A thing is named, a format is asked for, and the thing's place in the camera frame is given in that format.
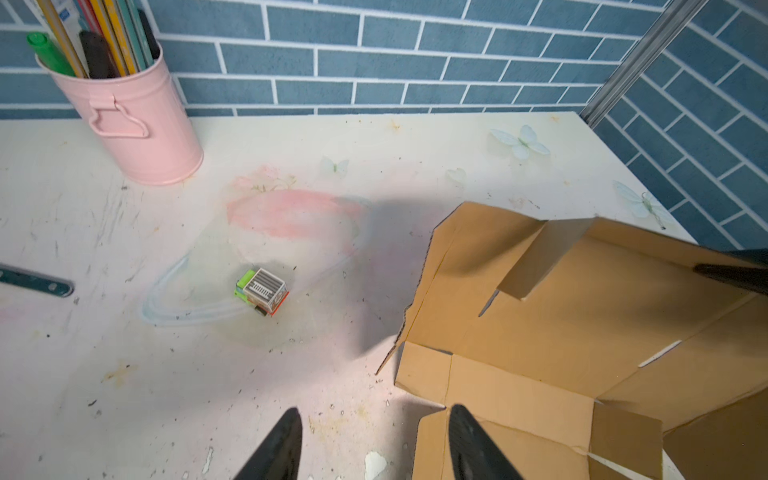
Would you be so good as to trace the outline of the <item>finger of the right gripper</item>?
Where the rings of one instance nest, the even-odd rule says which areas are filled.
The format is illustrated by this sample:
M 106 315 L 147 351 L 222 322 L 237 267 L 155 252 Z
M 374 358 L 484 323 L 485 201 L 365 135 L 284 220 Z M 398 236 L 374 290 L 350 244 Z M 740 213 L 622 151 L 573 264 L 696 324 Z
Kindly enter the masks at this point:
M 697 264 L 693 271 L 720 283 L 767 295 L 767 249 L 731 251 L 729 255 L 755 267 Z

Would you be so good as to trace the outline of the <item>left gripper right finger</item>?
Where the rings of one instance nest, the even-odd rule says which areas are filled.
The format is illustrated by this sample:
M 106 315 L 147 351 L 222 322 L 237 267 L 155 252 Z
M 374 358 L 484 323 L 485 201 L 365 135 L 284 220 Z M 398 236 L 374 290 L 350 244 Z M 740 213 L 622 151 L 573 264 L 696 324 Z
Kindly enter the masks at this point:
M 464 405 L 450 409 L 448 440 L 456 480 L 523 479 Z

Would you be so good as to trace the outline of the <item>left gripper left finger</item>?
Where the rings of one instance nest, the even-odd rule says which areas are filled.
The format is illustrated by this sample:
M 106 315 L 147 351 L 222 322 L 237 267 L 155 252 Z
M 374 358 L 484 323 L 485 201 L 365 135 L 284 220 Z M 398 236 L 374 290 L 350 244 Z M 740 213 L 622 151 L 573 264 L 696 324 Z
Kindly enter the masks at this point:
M 296 480 L 302 450 L 302 421 L 289 408 L 235 475 L 234 480 Z

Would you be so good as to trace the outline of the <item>brown cardboard box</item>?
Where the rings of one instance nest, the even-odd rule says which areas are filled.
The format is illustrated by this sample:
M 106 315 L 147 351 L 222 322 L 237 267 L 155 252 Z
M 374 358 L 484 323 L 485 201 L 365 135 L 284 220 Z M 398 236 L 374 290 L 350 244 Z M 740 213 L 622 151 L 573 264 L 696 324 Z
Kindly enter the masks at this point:
M 413 477 L 453 479 L 464 405 L 526 479 L 767 475 L 767 295 L 701 276 L 755 267 L 604 218 L 466 202 L 433 231 L 393 350 L 440 405 Z

